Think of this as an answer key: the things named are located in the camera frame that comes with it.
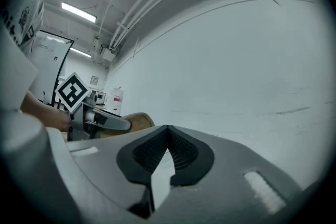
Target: wall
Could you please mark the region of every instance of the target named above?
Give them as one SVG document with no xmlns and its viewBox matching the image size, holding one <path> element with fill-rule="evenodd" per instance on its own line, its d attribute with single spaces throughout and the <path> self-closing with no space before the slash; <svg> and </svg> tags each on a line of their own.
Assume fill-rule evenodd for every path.
<svg viewBox="0 0 336 224">
<path fill-rule="evenodd" d="M 72 73 L 76 72 L 83 82 L 90 88 L 102 90 L 106 82 L 107 70 L 104 67 L 95 65 L 92 61 L 85 59 L 76 52 L 69 51 L 66 58 L 65 75 L 61 79 L 67 79 Z M 91 85 L 91 77 L 99 77 L 97 86 Z"/>
<path fill-rule="evenodd" d="M 334 141 L 334 21 L 315 0 L 190 3 L 164 1 L 129 37 L 106 83 L 121 113 L 245 144 L 306 188 Z"/>
</svg>

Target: whiteboard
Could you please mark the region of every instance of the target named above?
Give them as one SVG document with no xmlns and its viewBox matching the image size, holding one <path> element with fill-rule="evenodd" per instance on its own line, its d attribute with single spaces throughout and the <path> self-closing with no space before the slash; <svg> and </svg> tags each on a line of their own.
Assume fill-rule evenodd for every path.
<svg viewBox="0 0 336 224">
<path fill-rule="evenodd" d="M 56 80 L 73 43 L 71 39 L 45 31 L 36 34 L 29 59 L 37 68 L 38 75 L 29 90 L 39 100 L 45 98 L 49 104 L 52 103 Z"/>
</svg>

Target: white strip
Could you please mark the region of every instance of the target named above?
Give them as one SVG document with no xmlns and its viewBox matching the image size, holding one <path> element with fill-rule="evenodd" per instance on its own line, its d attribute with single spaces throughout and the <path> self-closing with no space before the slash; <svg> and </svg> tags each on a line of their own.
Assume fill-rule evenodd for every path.
<svg viewBox="0 0 336 224">
<path fill-rule="evenodd" d="M 80 51 L 80 50 L 76 50 L 76 49 L 74 49 L 74 48 L 70 48 L 70 50 L 73 50 L 73 51 L 75 51 L 75 52 L 77 52 L 77 53 L 79 53 L 79 54 L 82 54 L 82 55 L 84 55 L 84 56 L 86 56 L 86 57 L 91 58 L 91 55 L 88 55 L 88 54 L 86 54 L 86 53 L 84 53 L 84 52 L 82 52 L 82 51 Z"/>
<path fill-rule="evenodd" d="M 97 19 L 96 16 L 88 14 L 87 12 L 84 12 L 84 11 L 82 11 L 82 10 L 76 8 L 76 7 L 70 6 L 70 5 L 68 5 L 64 2 L 62 2 L 62 8 L 69 11 L 69 12 L 75 13 L 76 15 L 78 15 L 80 17 L 83 17 L 84 19 L 89 20 L 93 23 L 96 22 L 96 19 Z"/>
<path fill-rule="evenodd" d="M 270 214 L 275 214 L 286 206 L 285 201 L 279 197 L 259 173 L 250 172 L 245 174 L 244 177 Z"/>
<path fill-rule="evenodd" d="M 76 157 L 87 156 L 87 155 L 94 154 L 97 152 L 98 152 L 98 149 L 95 146 L 93 146 L 90 148 L 86 148 L 85 150 L 72 151 L 71 154 L 74 158 L 76 158 Z"/>
</svg>

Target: white ceiling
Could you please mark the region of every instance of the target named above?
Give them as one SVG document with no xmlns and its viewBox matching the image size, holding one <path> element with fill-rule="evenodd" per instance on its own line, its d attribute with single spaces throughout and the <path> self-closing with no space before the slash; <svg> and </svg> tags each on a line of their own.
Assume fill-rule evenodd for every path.
<svg viewBox="0 0 336 224">
<path fill-rule="evenodd" d="M 116 22 L 124 18 L 135 1 L 136 0 L 112 1 L 102 25 L 97 51 L 99 51 L 100 44 L 109 44 L 117 28 Z M 62 2 L 81 8 L 97 16 L 96 23 L 91 23 L 62 10 Z M 89 52 L 93 56 L 94 45 L 96 44 L 95 36 L 99 32 L 109 2 L 110 0 L 45 0 L 44 30 L 73 39 L 75 41 L 74 48 Z M 96 62 L 102 62 L 102 58 L 97 57 Z"/>
</svg>

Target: brown object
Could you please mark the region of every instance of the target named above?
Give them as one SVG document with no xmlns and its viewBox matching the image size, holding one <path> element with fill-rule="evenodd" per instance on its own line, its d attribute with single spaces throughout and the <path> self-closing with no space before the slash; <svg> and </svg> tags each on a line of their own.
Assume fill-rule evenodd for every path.
<svg viewBox="0 0 336 224">
<path fill-rule="evenodd" d="M 96 138 L 109 138 L 111 136 L 132 133 L 155 126 L 151 117 L 149 117 L 146 113 L 131 114 L 122 118 L 131 122 L 131 128 L 128 131 L 103 129 L 97 133 Z"/>
</svg>

